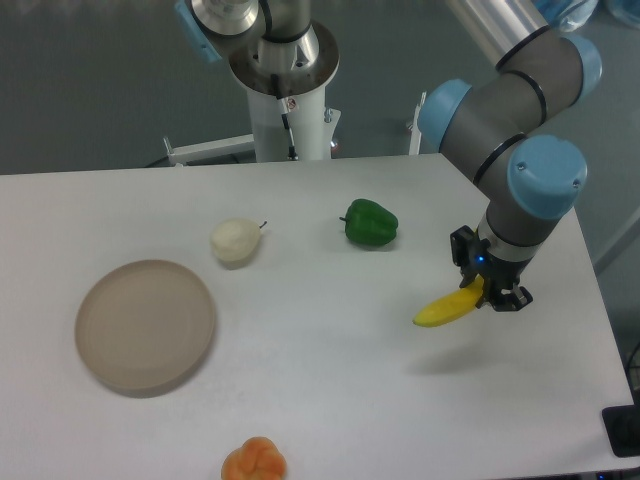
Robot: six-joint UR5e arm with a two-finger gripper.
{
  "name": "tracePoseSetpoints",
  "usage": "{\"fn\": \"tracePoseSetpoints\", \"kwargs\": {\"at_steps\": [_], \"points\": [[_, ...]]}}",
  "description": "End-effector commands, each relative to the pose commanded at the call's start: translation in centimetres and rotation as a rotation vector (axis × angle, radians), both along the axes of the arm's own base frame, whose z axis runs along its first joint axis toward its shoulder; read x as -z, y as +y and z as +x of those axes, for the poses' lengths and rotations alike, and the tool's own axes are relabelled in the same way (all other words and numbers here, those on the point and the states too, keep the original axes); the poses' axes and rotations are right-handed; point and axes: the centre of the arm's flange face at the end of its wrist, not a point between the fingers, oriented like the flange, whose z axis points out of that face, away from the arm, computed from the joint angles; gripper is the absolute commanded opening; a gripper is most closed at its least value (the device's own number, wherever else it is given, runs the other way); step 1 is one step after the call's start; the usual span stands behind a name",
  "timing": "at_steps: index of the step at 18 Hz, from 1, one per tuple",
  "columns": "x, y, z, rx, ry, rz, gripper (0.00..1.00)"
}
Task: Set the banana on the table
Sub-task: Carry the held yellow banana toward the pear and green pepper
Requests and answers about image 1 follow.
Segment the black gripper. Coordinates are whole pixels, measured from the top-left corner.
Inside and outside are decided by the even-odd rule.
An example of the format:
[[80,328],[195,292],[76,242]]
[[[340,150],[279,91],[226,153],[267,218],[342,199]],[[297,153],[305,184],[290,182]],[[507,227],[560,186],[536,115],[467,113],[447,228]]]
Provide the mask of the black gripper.
[[533,296],[520,285],[520,276],[530,263],[508,261],[489,251],[489,240],[480,240],[469,226],[450,235],[452,261],[462,276],[460,288],[468,287],[477,276],[484,280],[477,309],[490,306],[496,312],[517,312],[533,301]]

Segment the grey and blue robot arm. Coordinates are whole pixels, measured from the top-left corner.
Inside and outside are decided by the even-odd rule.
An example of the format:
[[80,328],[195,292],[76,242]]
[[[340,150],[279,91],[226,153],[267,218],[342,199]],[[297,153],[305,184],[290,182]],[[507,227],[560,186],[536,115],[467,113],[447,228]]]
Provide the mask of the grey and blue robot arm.
[[[582,153],[538,128],[590,93],[597,48],[562,37],[529,1],[453,1],[451,11],[492,62],[482,88],[454,79],[419,107],[415,129],[489,201],[476,227],[451,234],[452,259],[474,307],[531,303],[520,277],[587,177]],[[249,101],[262,162],[325,160],[337,115],[324,104],[339,65],[331,32],[307,1],[179,1],[186,37],[208,62],[227,60]]]

